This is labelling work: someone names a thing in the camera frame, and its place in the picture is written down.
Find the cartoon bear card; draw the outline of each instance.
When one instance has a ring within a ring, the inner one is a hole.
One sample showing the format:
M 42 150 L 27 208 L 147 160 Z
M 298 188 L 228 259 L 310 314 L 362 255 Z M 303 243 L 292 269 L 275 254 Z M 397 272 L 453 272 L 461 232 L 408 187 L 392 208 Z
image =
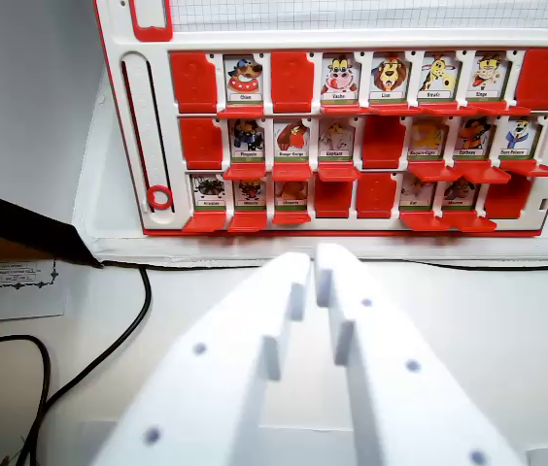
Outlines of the cartoon bear card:
M 463 118 L 453 151 L 456 160 L 488 158 L 494 127 L 487 116 Z
M 195 211 L 226 210 L 224 181 L 222 175 L 191 175 L 192 195 Z
M 309 128 L 301 119 L 274 120 L 274 141 L 275 162 L 309 159 Z
M 456 96 L 460 62 L 452 51 L 428 52 L 423 57 L 419 100 L 453 100 Z
M 265 131 L 255 119 L 230 119 L 228 125 L 231 162 L 265 160 Z
M 275 182 L 274 210 L 306 211 L 308 182 Z
M 322 103 L 355 104 L 359 101 L 360 64 L 353 52 L 324 53 Z
M 408 160 L 442 158 L 447 128 L 439 119 L 421 119 L 412 123 L 408 141 Z
M 494 144 L 500 143 L 498 158 L 532 158 L 539 138 L 539 125 L 525 116 L 514 116 L 509 119 L 507 132 L 495 138 Z
M 261 104 L 263 102 L 263 67 L 255 63 L 251 53 L 225 55 L 226 100 L 229 104 Z
M 504 51 L 477 51 L 467 100 L 500 100 L 503 98 L 511 62 Z
M 236 211 L 265 210 L 265 181 L 241 180 L 233 182 Z
M 471 211 L 479 192 L 479 184 L 473 184 L 464 177 L 450 183 L 442 197 L 443 211 Z
M 410 63 L 402 52 L 376 52 L 371 66 L 369 102 L 406 100 Z
M 413 173 L 404 173 L 399 195 L 401 211 L 429 211 L 433 203 L 436 183 L 428 183 L 417 178 Z
M 346 118 L 321 119 L 318 160 L 352 160 L 355 133 L 356 128 Z

